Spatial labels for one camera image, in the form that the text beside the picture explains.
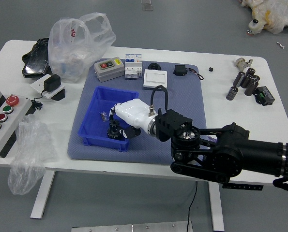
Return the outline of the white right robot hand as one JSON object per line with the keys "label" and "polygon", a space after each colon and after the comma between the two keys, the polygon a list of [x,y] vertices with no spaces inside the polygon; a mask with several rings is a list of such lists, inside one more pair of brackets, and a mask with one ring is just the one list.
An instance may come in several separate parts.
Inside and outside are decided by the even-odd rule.
{"label": "white right robot hand", "polygon": [[115,104],[109,111],[107,136],[111,139],[131,139],[139,136],[141,130],[153,135],[155,114],[150,115],[150,107],[136,98]]}

